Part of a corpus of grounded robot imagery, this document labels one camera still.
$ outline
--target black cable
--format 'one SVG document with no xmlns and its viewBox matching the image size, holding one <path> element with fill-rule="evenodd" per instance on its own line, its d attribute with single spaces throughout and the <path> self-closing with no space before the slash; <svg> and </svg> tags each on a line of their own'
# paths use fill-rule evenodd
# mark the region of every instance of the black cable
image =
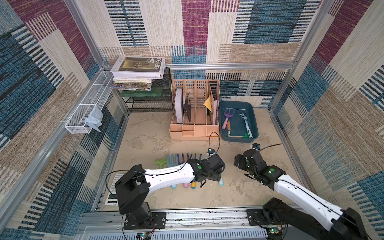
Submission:
<svg viewBox="0 0 384 240">
<path fill-rule="evenodd" d="M 288 232 L 288 224 L 286 225 L 286 227 L 284 228 L 285 229 L 285 234 L 283 235 L 283 237 L 281 238 L 281 240 L 283 240 L 285 238 L 285 236 L 287 235 L 287 232 Z"/>
<path fill-rule="evenodd" d="M 281 144 L 282 144 L 282 143 L 278 143 L 278 144 L 273 144 L 273 145 L 269 145 L 269 146 L 263 147 L 262 149 L 259 150 L 259 152 L 261 152 L 262 150 L 264 150 L 264 149 L 266 149 L 266 148 L 274 147 L 274 146 L 281 145 Z"/>
<path fill-rule="evenodd" d="M 176 170 L 176 171 L 173 171 L 173 172 L 167 172 L 167 173 L 162 173 L 162 174 L 156 174 L 156 176 L 167 175 L 167 174 L 171 174 L 171 173 L 174 173 L 174 172 L 178 172 L 178 171 L 180 171 L 181 169 L 183 169 L 183 167 L 187 164 L 187 162 L 188 162 L 188 160 L 184 163 L 184 165 L 183 165 L 180 169 L 178 169 L 178 170 Z"/>
<path fill-rule="evenodd" d="M 216 133 L 216 135 L 218 136 L 218 147 L 217 147 L 217 150 L 214 154 L 217 154 L 219 148 L 220 148 L 220 136 L 218 135 L 217 132 L 211 132 L 211 135 L 209 135 L 209 138 L 208 138 L 208 150 L 210 149 L 210 144 L 211 144 L 211 136 L 212 136 L 212 133 Z"/>
<path fill-rule="evenodd" d="M 254 221 L 259 227 L 261 227 L 261 228 L 263 228 L 263 229 L 267 229 L 267 228 L 268 228 L 268 225 L 267 225 L 266 227 L 261 226 L 260 223 L 258 223 L 258 222 L 256 221 L 255 217 L 253 217 L 253 221 Z"/>
<path fill-rule="evenodd" d="M 314 200 L 316 200 L 317 202 L 319 202 L 321 205 L 323 205 L 325 208 L 327 208 L 329 211 L 332 211 L 332 212 L 336 213 L 337 215 L 339 215 L 340 217 L 342 217 L 342 218 L 344 218 L 345 220 L 349 221 L 352 225 L 354 225 L 355 227 L 357 227 L 358 229 L 360 229 L 354 222 L 352 222 L 352 221 L 349 220 L 348 218 L 344 217 L 343 215 L 340 215 L 339 213 L 335 212 L 334 210 L 328 208 L 326 205 L 324 205 L 322 202 L 320 202 L 319 200 L 317 200 L 316 198 L 314 198 L 311 194 L 309 194 L 309 193 L 307 193 L 306 191 L 304 191 L 303 189 L 301 189 L 299 186 L 294 185 L 293 183 L 290 183 L 290 182 L 288 182 L 288 181 L 286 181 L 286 180 L 279 179 L 279 181 L 287 182 L 287 183 L 291 184 L 292 186 L 294 186 L 294 187 L 300 189 L 301 191 L 303 191 L 304 193 L 306 193 L 308 196 L 310 196 L 311 198 L 313 198 Z M 368 235 L 368 233 L 367 233 L 366 231 L 365 231 L 364 233 L 367 235 L 367 237 L 369 237 L 369 239 L 371 239 L 371 237 Z"/>
<path fill-rule="evenodd" d="M 124 235 L 125 240 L 128 240 L 124 233 L 124 225 L 122 224 L 123 217 L 124 217 L 124 214 L 121 215 L 121 231 L 122 231 L 122 234 Z"/>
<path fill-rule="evenodd" d="M 112 171 L 112 172 L 108 173 L 107 176 L 105 177 L 105 186 L 107 187 L 108 192 L 109 192 L 112 196 L 114 196 L 116 199 L 117 199 L 116 195 L 114 195 L 114 194 L 109 190 L 109 188 L 108 188 L 107 178 L 108 178 L 108 176 L 109 176 L 110 174 L 112 174 L 112 173 L 114 173 L 114 172 L 124 172 L 124 171 L 125 171 L 125 172 L 136 172 L 136 173 L 141 173 L 141 174 L 143 174 L 143 175 L 153 176 L 152 174 L 147 174 L 147 173 L 143 173 L 143 172 L 139 172 L 139 171 L 133 171 L 133 170 L 116 170 L 116 171 Z"/>
</svg>

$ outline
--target book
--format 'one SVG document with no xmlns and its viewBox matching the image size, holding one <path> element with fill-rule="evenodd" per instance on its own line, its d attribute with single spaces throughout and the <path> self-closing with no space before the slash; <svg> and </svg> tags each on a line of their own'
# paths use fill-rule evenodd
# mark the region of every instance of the book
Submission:
<svg viewBox="0 0 384 240">
<path fill-rule="evenodd" d="M 176 89 L 174 106 L 177 124 L 183 124 L 183 89 L 181 88 Z"/>
<path fill-rule="evenodd" d="M 152 83 L 110 83 L 109 88 L 130 91 L 150 91 Z"/>
<path fill-rule="evenodd" d="M 114 83 L 152 83 L 152 81 L 145 78 L 113 78 Z"/>
<path fill-rule="evenodd" d="M 189 93 L 187 93 L 184 98 L 184 111 L 188 117 L 188 120 L 191 121 L 192 109 L 191 109 L 191 102 L 189 101 Z"/>
<path fill-rule="evenodd" d="M 165 58 L 120 56 L 111 72 L 115 78 L 162 79 Z"/>
</svg>

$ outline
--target white book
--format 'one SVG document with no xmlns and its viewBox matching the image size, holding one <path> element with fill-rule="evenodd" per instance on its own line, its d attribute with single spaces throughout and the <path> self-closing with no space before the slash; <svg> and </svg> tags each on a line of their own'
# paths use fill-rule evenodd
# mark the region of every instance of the white book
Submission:
<svg viewBox="0 0 384 240">
<path fill-rule="evenodd" d="M 181 88 L 176 89 L 174 106 L 175 106 L 177 124 L 182 124 L 184 111 L 183 111 L 183 89 Z"/>
<path fill-rule="evenodd" d="M 120 56 L 111 72 L 115 78 L 162 79 L 165 67 L 162 57 Z"/>
<path fill-rule="evenodd" d="M 153 79 L 144 78 L 113 78 L 114 83 L 152 83 Z"/>
</svg>

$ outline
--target patterned fabric wall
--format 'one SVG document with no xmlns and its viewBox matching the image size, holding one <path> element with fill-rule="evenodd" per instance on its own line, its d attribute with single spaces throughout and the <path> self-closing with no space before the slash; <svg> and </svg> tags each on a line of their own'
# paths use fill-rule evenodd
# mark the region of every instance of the patterned fabric wall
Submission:
<svg viewBox="0 0 384 240">
<path fill-rule="evenodd" d="M 166 63 L 292 61 L 321 0 L 79 1 L 105 60 L 164 56 Z M 174 71 L 174 79 L 224 81 L 221 100 L 268 107 L 282 78 L 268 71 Z"/>
<path fill-rule="evenodd" d="M 92 210 L 124 120 L 112 95 L 101 112 L 101 132 L 67 133 L 0 239 L 74 238 L 83 213 Z"/>
<path fill-rule="evenodd" d="M 1 201 L 98 66 L 63 0 L 0 0 L 0 56 Z M 73 238 L 124 118 L 112 96 L 102 112 L 100 133 L 65 136 L 0 239 Z"/>
<path fill-rule="evenodd" d="M 0 9 L 1 202 L 98 66 L 64 1 Z"/>
<path fill-rule="evenodd" d="M 274 114 L 312 190 L 384 239 L 384 1 L 336 0 Z"/>
<path fill-rule="evenodd" d="M 218 79 L 219 101 L 243 101 L 268 108 L 279 89 L 286 69 L 259 70 L 175 70 L 173 79 Z"/>
</svg>

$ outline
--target magazine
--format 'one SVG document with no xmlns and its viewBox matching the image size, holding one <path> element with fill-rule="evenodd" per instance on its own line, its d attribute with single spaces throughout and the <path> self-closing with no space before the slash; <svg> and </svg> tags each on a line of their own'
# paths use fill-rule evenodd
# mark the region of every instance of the magazine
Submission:
<svg viewBox="0 0 384 240">
<path fill-rule="evenodd" d="M 113 78 L 114 83 L 152 83 L 152 81 L 144 78 Z"/>
<path fill-rule="evenodd" d="M 130 90 L 130 91 L 150 91 L 152 83 L 110 83 L 108 86 L 112 89 Z"/>
</svg>

